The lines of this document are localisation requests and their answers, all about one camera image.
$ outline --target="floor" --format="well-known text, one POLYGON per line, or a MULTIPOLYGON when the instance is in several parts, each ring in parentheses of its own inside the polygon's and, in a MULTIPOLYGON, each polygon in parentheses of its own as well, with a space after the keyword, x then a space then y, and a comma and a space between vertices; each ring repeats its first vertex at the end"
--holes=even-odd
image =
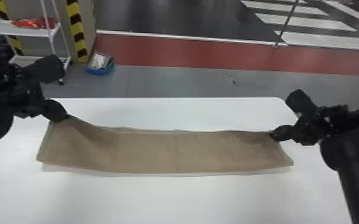
MULTIPOLYGON (((96 4, 97 27, 128 33, 275 42, 294 0, 109 0, 96 4)), ((300 0, 288 45, 359 49, 359 2, 300 0)))
POLYGON ((102 0, 95 50, 115 57, 108 76, 70 66, 47 97, 280 97, 303 89, 318 105, 359 108, 359 4, 300 0, 102 0))
POLYGON ((116 66, 108 76, 71 66, 64 86, 44 85, 50 98, 280 97, 303 89, 317 105, 359 108, 359 76, 334 74, 116 66))

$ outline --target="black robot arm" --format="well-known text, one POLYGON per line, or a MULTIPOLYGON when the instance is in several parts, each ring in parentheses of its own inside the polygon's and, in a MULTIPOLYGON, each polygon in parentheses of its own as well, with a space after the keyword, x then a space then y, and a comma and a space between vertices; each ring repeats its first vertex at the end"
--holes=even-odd
POLYGON ((0 138, 10 129, 13 117, 36 117, 60 122, 69 117, 64 107, 43 96, 40 83, 50 83, 65 75, 63 63, 55 55, 27 67, 0 60, 0 138))
POLYGON ((286 104, 299 119, 293 126, 273 130, 271 137, 302 145, 319 142, 323 160, 339 174, 351 219, 359 224, 359 110, 349 111, 345 105, 317 107, 301 90, 292 92, 286 104))

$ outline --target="brown towel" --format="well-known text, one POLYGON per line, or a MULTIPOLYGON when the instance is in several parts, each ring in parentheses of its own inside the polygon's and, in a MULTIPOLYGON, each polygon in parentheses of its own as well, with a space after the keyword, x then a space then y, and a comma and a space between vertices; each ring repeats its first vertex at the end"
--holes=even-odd
POLYGON ((50 123, 37 159, 121 173, 242 172, 291 166, 265 132, 190 132, 50 123))

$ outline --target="metal rod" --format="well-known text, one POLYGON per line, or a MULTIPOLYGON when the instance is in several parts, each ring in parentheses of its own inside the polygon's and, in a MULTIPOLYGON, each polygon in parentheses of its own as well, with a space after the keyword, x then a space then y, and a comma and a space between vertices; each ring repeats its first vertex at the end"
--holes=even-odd
POLYGON ((66 47, 67 59, 68 59, 71 57, 71 53, 70 53, 70 49, 68 49, 68 43, 67 43, 66 34, 64 33, 64 30, 63 30, 63 24, 61 23, 60 15, 58 14, 58 10, 57 10, 55 1, 51 0, 51 3, 53 4, 54 13, 55 13, 55 16, 57 17, 57 21, 60 23, 60 32, 61 32, 61 35, 63 36, 64 46, 66 47))
POLYGON ((299 3, 299 0, 295 0, 295 2, 293 3, 292 8, 291 8, 291 11, 289 12, 288 18, 287 18, 287 20, 285 21, 283 28, 281 29, 281 32, 280 32, 280 34, 279 34, 279 36, 278 36, 278 39, 277 39, 276 44, 274 45, 275 48, 278 48, 278 44, 280 43, 281 38, 283 37, 283 34, 284 34, 285 30, 287 29, 289 20, 290 20, 291 17, 293 16, 293 12, 295 11, 295 8, 296 8, 296 6, 298 5, 298 3, 299 3))
POLYGON ((49 19, 48 19, 48 16, 47 16, 45 1, 44 1, 44 0, 40 0, 40 2, 41 2, 41 5, 42 5, 43 17, 45 17, 45 23, 46 23, 47 33, 48 33, 48 36, 49 36, 49 42, 50 42, 51 52, 52 52, 53 54, 55 54, 54 42, 53 42, 53 37, 51 36, 50 24, 49 24, 49 19))

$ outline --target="hazard stripe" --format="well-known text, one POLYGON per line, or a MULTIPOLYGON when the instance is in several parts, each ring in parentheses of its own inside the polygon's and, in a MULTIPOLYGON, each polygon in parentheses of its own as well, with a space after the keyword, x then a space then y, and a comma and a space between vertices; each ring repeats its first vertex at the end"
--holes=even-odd
MULTIPOLYGON (((3 20, 8 20, 8 11, 4 0, 0 0, 0 18, 3 20)), ((7 41, 11 45, 11 47, 17 51, 18 55, 24 55, 21 42, 18 40, 16 36, 8 36, 7 41)))
POLYGON ((70 31, 74 40, 74 49, 77 53, 79 62, 88 61, 88 50, 86 49, 85 35, 81 11, 79 10, 78 0, 67 0, 67 15, 70 21, 70 31))

